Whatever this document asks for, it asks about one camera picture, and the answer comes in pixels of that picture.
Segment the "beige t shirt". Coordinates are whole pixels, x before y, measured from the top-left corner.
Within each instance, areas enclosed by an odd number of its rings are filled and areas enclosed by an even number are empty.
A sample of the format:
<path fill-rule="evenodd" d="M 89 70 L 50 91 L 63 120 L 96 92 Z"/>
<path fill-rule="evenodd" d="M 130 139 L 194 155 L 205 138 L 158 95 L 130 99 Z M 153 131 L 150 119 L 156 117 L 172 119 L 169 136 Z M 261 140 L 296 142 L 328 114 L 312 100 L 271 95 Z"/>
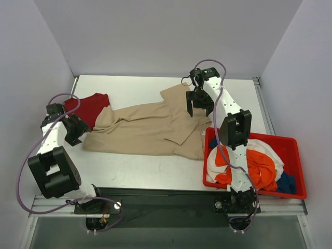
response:
<path fill-rule="evenodd" d="M 160 92 L 163 100 L 113 110 L 102 109 L 83 150 L 100 153 L 204 158 L 204 132 L 212 122 L 205 111 L 187 113 L 183 85 Z"/>

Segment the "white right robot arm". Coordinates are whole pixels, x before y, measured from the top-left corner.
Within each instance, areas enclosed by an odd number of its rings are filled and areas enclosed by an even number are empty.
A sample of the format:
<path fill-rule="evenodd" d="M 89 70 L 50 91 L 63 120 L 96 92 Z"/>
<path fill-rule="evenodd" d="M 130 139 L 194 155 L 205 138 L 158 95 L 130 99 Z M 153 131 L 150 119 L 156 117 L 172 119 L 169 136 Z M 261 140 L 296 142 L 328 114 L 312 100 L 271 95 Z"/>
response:
<path fill-rule="evenodd" d="M 211 67 L 194 68 L 188 77 L 194 86 L 186 92 L 187 112 L 194 108 L 205 110 L 205 114 L 217 117 L 217 107 L 225 112 L 222 124 L 213 123 L 219 148 L 228 152 L 227 164 L 231 169 L 230 197 L 221 202 L 226 213 L 253 214 L 258 208 L 257 190 L 248 177 L 247 143 L 251 131 L 252 114 L 236 103 L 223 85 L 223 77 Z"/>

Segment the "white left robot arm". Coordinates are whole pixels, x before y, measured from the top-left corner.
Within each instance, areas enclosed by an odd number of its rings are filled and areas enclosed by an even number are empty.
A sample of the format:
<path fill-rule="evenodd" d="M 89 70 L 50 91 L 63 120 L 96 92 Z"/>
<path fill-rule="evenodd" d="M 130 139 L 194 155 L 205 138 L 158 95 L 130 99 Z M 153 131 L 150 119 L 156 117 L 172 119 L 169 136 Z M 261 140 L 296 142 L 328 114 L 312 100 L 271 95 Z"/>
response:
<path fill-rule="evenodd" d="M 62 104 L 46 107 L 47 116 L 41 124 L 45 137 L 36 155 L 27 164 L 36 180 L 41 194 L 47 198 L 83 198 L 86 207 L 94 214 L 104 210 L 105 201 L 94 184 L 82 182 L 74 162 L 64 148 L 65 144 L 76 146 L 90 127 L 76 114 L 66 114 Z"/>

